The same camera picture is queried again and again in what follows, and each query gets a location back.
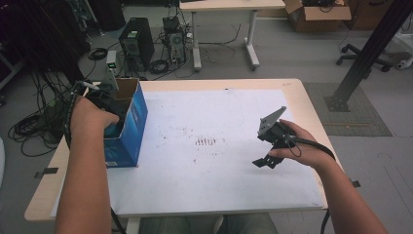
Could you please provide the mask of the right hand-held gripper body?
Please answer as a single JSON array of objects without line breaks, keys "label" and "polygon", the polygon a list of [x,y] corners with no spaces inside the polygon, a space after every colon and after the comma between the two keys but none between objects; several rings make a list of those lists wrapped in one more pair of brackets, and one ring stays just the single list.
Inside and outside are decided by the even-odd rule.
[{"label": "right hand-held gripper body", "polygon": [[279,119],[286,111],[286,107],[260,119],[257,137],[260,140],[270,142],[274,148],[292,148],[295,146],[295,133]]}]

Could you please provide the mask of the blue cardboard box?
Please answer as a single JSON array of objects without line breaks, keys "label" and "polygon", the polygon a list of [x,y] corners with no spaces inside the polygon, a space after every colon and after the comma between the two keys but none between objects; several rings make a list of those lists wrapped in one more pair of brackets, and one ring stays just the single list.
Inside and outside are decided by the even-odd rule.
[{"label": "blue cardboard box", "polygon": [[136,167],[148,109],[138,79],[116,82],[119,90],[115,102],[126,115],[120,117],[119,126],[111,130],[111,136],[104,139],[105,164],[108,168]]}]

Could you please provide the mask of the person's left hand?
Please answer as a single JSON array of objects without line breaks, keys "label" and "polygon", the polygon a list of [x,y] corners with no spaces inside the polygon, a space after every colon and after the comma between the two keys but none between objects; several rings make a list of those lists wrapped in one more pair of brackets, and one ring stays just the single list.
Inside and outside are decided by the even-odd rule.
[{"label": "person's left hand", "polygon": [[118,121],[117,115],[99,109],[85,97],[77,97],[70,121],[72,141],[103,141],[104,130]]}]

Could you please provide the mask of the person's right hand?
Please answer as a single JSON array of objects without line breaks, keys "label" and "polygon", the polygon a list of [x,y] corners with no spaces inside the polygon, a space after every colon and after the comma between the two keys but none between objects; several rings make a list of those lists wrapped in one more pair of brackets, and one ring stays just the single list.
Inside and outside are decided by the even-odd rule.
[{"label": "person's right hand", "polygon": [[[316,142],[316,139],[307,130],[297,124],[286,120],[281,120],[281,123],[288,126],[297,137]],[[269,151],[269,155],[276,158],[295,160],[313,168],[319,174],[337,167],[336,161],[326,152],[302,142],[296,142],[295,146],[291,148],[272,149]]]}]

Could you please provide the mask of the small white device green light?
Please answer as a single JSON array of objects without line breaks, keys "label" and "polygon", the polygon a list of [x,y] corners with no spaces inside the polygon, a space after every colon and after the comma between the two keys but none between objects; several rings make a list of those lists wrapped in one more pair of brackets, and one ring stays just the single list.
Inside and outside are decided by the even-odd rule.
[{"label": "small white device green light", "polygon": [[116,51],[108,51],[106,57],[106,65],[109,69],[117,69],[117,52]]}]

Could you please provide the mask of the black computer tower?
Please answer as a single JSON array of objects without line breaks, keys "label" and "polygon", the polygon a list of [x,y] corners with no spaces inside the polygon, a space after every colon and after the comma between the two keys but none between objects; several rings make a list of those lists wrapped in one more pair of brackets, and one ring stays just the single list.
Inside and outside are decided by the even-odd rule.
[{"label": "black computer tower", "polygon": [[155,49],[147,18],[131,18],[119,41],[128,59],[134,59],[142,70],[149,68]]}]

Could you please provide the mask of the black bin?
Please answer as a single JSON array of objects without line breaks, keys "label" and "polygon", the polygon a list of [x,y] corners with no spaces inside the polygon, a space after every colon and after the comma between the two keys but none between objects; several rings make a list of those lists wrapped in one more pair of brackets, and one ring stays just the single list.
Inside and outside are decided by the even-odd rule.
[{"label": "black bin", "polygon": [[104,31],[122,28],[125,17],[120,0],[88,0],[99,25]]}]

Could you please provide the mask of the person's grey-green trousers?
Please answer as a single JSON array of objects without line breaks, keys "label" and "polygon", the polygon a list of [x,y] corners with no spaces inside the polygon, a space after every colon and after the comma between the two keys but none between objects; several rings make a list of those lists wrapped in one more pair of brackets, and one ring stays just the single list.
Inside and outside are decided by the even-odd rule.
[{"label": "person's grey-green trousers", "polygon": [[201,221],[189,216],[148,217],[138,234],[279,234],[269,214],[225,214]]}]

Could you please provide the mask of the small open computer case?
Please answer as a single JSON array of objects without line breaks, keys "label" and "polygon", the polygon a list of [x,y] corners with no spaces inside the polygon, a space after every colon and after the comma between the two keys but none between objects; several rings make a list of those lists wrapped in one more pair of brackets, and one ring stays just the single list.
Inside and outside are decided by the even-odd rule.
[{"label": "small open computer case", "polygon": [[163,18],[163,27],[171,62],[174,64],[185,63],[184,30],[180,25],[178,17]]}]

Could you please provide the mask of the black curtain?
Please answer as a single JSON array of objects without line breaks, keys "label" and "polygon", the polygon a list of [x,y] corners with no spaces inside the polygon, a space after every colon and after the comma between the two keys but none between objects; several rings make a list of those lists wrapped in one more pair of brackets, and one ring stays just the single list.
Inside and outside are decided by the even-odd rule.
[{"label": "black curtain", "polygon": [[65,0],[0,0],[0,34],[39,73],[62,73],[70,84],[85,79],[78,61],[88,46]]}]

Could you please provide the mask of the black office chair base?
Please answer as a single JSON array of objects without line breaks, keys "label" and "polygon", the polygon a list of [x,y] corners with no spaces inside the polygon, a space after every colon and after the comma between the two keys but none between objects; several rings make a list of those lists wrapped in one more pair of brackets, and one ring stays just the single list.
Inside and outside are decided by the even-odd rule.
[{"label": "black office chair base", "polygon": [[[342,53],[342,56],[337,59],[337,65],[341,65],[344,60],[356,59],[361,53],[361,50],[351,44],[347,44],[340,49],[340,52]],[[394,66],[391,62],[380,58],[376,58],[375,63],[381,66],[382,72],[388,72]]]}]

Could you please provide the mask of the open cardboard box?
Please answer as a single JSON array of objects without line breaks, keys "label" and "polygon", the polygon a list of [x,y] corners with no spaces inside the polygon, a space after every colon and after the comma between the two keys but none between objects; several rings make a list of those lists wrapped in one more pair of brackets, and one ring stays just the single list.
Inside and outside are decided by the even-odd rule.
[{"label": "open cardboard box", "polygon": [[283,0],[287,20],[296,32],[334,32],[342,21],[352,18],[344,0],[332,0],[328,6],[305,6],[305,0]]}]

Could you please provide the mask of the white table leg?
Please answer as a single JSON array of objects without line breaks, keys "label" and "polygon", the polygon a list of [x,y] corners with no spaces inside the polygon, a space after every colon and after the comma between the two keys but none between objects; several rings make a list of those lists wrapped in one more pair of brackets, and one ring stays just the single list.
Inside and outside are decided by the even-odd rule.
[{"label": "white table leg", "polygon": [[127,234],[138,234],[140,228],[140,218],[131,217],[128,219],[126,233]]}]

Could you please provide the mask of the white-legged wooden desk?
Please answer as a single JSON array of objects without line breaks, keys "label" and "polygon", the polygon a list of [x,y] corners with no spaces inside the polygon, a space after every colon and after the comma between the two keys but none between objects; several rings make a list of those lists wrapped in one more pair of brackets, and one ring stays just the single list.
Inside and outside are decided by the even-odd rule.
[{"label": "white-legged wooden desk", "polygon": [[196,72],[202,69],[200,42],[197,27],[202,20],[212,20],[219,23],[220,19],[227,17],[229,20],[242,18],[248,24],[248,33],[244,39],[244,46],[250,58],[251,69],[255,70],[260,62],[253,47],[253,35],[260,10],[283,9],[283,0],[179,0],[179,8],[182,12],[191,14],[192,23],[192,58],[193,67]]}]

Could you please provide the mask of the black metal stand post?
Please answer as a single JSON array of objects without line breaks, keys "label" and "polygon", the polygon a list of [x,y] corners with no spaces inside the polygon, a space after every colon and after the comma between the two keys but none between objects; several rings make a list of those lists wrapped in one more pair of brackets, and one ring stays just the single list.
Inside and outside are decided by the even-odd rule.
[{"label": "black metal stand post", "polygon": [[365,79],[375,60],[382,54],[408,17],[413,13],[413,0],[394,0],[378,26],[361,49],[353,65],[330,97],[325,97],[326,107],[332,112],[347,112],[351,95]]}]

